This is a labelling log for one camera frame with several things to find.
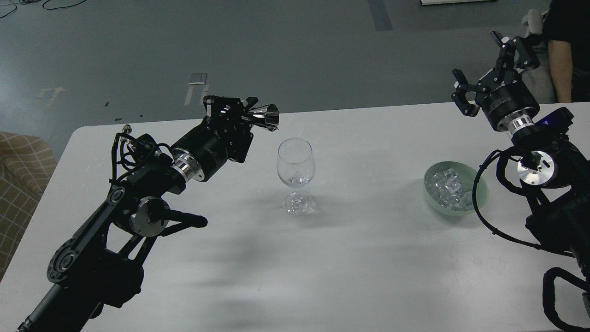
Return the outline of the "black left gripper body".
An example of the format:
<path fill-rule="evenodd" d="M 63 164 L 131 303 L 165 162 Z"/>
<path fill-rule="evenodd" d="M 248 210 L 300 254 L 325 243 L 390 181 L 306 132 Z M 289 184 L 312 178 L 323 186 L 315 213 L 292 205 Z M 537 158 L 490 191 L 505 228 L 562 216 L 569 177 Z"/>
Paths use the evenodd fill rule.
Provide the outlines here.
<path fill-rule="evenodd" d="M 206 116 L 171 146 L 173 168 L 186 181 L 207 182 L 228 161 L 244 163 L 254 135 L 241 118 Z"/>

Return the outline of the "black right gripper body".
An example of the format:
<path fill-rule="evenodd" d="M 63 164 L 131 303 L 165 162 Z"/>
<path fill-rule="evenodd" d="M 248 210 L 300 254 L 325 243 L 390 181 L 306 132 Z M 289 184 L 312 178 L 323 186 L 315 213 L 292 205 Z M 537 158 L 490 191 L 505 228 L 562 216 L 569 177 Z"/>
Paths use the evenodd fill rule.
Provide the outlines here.
<path fill-rule="evenodd" d="M 526 113 L 533 117 L 539 113 L 540 106 L 521 75 L 515 70 L 504 73 L 504 80 L 495 80 L 495 70 L 490 69 L 478 81 L 478 86 L 485 89 L 477 92 L 475 103 L 484 112 L 490 126 L 497 132 L 507 131 L 509 117 Z"/>

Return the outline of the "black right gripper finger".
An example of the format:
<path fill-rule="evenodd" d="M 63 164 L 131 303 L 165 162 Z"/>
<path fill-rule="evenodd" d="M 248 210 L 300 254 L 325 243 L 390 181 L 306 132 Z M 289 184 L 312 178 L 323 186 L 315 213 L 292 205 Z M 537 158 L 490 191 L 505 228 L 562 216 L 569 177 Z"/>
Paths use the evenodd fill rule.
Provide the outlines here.
<path fill-rule="evenodd" d="M 478 115 L 480 107 L 477 103 L 469 102 L 466 98 L 467 92 L 482 92 L 482 84 L 469 84 L 463 71 L 453 69 L 452 74 L 456 79 L 455 92 L 451 95 L 452 101 L 459 108 L 464 116 L 474 117 Z"/>
<path fill-rule="evenodd" d="M 497 31 L 492 31 L 490 36 L 500 48 L 499 57 L 497 57 L 493 69 L 532 70 L 540 66 L 537 53 L 533 50 L 534 46 L 540 44 L 540 35 L 508 37 Z"/>

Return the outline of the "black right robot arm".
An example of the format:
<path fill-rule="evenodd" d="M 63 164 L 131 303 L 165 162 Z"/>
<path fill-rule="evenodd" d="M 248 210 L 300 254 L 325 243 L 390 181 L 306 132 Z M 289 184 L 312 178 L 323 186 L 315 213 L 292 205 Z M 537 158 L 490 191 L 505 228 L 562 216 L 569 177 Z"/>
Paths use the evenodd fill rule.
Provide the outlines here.
<path fill-rule="evenodd" d="M 493 151 L 479 166 L 472 188 L 475 212 L 493 235 L 577 261 L 581 278 L 560 267 L 544 273 L 542 305 L 544 315 L 559 330 L 587 332 L 588 328 L 559 317 L 555 279 L 580 288 L 584 307 L 589 307 L 589 161 L 569 141 L 573 114 L 568 108 L 560 107 L 537 122 L 533 119 L 540 105 L 522 81 L 522 73 L 539 67 L 533 46 L 542 41 L 541 36 L 508 37 L 493 31 L 491 37 L 499 47 L 499 56 L 476 84 L 470 84 L 461 70 L 453 69 L 456 84 L 451 98 L 459 111 L 472 117 L 482 111 L 491 128 L 507 132 L 512 141 L 512 147 Z M 527 200 L 531 214 L 525 227 L 537 243 L 500 231 L 480 213 L 478 183 L 493 161 L 499 183 Z"/>

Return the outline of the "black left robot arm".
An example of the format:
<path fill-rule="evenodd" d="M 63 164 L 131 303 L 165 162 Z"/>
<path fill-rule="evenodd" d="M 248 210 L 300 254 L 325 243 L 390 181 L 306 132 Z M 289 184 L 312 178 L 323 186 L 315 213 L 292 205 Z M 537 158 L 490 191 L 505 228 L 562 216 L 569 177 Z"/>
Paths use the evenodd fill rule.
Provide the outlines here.
<path fill-rule="evenodd" d="M 105 306 L 120 308 L 141 292 L 143 263 L 159 237 L 208 225 L 204 216 L 173 210 L 163 195 L 181 194 L 191 180 L 208 181 L 229 160 L 243 163 L 252 128 L 278 129 L 274 104 L 257 97 L 205 96 L 204 119 L 173 145 L 131 127 L 116 134 L 105 201 L 53 254 L 53 285 L 19 332 L 80 332 Z"/>

